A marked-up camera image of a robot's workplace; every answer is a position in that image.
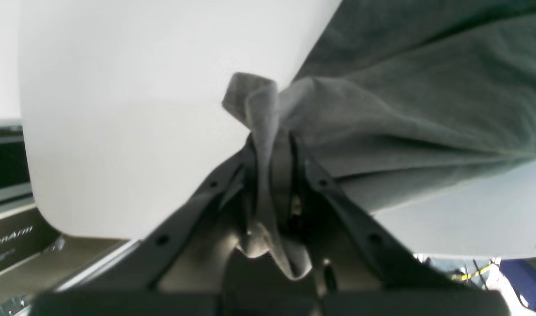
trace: gray cloth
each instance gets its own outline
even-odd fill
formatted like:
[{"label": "gray cloth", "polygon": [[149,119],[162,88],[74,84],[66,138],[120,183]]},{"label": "gray cloth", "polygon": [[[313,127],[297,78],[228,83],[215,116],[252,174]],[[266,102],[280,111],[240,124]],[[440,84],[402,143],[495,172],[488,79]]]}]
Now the gray cloth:
[{"label": "gray cloth", "polygon": [[[536,158],[536,0],[345,0],[288,88],[235,74],[223,106],[254,136],[262,188],[279,129],[368,212],[505,172]],[[258,198],[256,224],[279,239]],[[248,247],[290,278],[310,268]]]}]

